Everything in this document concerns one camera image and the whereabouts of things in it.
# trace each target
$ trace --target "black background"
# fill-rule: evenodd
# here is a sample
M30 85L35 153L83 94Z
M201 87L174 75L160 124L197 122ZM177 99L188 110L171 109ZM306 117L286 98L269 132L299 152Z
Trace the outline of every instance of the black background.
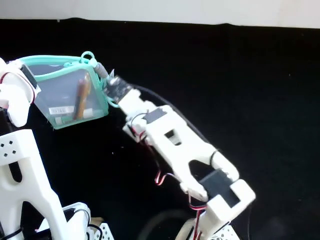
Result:
M107 70L174 103L254 189L252 240L320 238L320 30L80 19L0 26L6 61L90 50ZM53 130L33 106L26 126L62 205L88 204L118 240L135 239L164 210L188 211L174 180L155 186L154 162L123 123L111 109ZM243 239L247 223L247 210L233 221Z

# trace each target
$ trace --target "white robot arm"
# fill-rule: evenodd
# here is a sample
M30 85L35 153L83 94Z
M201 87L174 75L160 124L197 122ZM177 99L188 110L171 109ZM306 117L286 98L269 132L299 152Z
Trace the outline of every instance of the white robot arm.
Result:
M62 208L51 189L33 132L12 129L27 123L30 104L38 92L25 65L19 61L6 64L0 58L0 240L25 239L20 226L24 201L45 217L31 239L99 239L87 229L91 219L87 205L78 202ZM21 179L14 178L12 168ZM73 216L67 221L64 213L68 211Z
M195 208L205 209L205 212L199 216L194 237L190 239L211 239L256 198L249 185L239 179L235 166L201 139L172 106L155 106L150 101L143 101L140 91L118 76L109 81L105 91L126 115L123 130L136 142L144 141L152 146L164 158L184 193L206 202L205 207ZM192 160L215 170L198 182L189 168Z
M0 108L7 109L13 125L19 128L27 123L30 104L39 91L27 66L19 60L6 64L0 58Z

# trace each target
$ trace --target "white wall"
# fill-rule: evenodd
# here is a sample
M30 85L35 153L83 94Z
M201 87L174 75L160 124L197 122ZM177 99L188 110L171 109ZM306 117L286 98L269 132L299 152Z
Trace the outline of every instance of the white wall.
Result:
M320 0L0 0L3 19L74 17L320 28Z

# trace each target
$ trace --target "transparent plastic container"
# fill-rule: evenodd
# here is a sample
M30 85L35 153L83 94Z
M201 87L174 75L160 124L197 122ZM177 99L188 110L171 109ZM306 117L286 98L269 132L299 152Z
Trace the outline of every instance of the transparent plastic container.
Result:
M35 105L55 129L108 115L103 83L88 59L69 56L21 58L41 89Z

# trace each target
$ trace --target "label sticker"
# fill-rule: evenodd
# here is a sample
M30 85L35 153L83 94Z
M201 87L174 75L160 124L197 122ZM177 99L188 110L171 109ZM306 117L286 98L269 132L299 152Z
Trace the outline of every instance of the label sticker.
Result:
M74 111L75 111L75 106L57 106L57 107L49 108L49 113L51 115L71 114Z

